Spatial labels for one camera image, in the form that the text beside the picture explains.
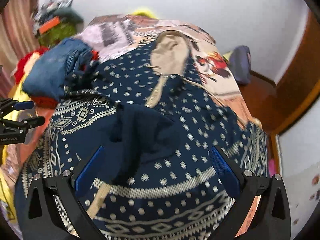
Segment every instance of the white wall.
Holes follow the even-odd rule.
[[[320,174],[319,113],[320,99],[294,126],[279,136],[282,176],[290,202],[292,239],[308,221],[320,197],[320,183],[312,183]]]
[[[42,5],[47,0],[39,0]],[[249,46],[252,69],[278,82],[289,66],[307,20],[303,0],[74,0],[88,24],[95,16],[148,7],[161,19],[191,22],[209,32],[220,52]]]

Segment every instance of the blue gripper pad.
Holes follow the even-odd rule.
[[[31,109],[35,106],[33,101],[24,101],[24,102],[17,102],[13,108],[17,111]]]
[[[209,158],[228,196],[238,198],[241,193],[240,182],[214,146],[209,152]]]
[[[100,146],[82,169],[74,184],[76,197],[84,196],[91,187],[96,178],[97,170],[105,163],[105,156],[104,147]]]

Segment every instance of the curtain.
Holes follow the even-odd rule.
[[[6,98],[13,87],[10,74],[18,61],[39,47],[32,33],[31,14],[38,0],[10,0],[0,14],[0,97]]]

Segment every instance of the jeans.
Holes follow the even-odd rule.
[[[36,61],[22,90],[29,96],[49,97],[59,101],[65,96],[65,77],[78,71],[82,65],[89,67],[91,51],[81,40],[64,39]]]

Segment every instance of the metal screw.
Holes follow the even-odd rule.
[[[34,175],[33,178],[34,178],[35,180],[40,179],[40,174]]]
[[[69,175],[71,174],[71,171],[69,170],[65,170],[62,175],[65,176],[65,177],[68,177]]]
[[[279,174],[275,174],[275,179],[276,180],[281,180],[282,178],[281,178],[281,176]]]
[[[252,176],[252,171],[250,171],[250,170],[245,170],[244,171],[244,174],[247,176],[247,177],[251,177]]]

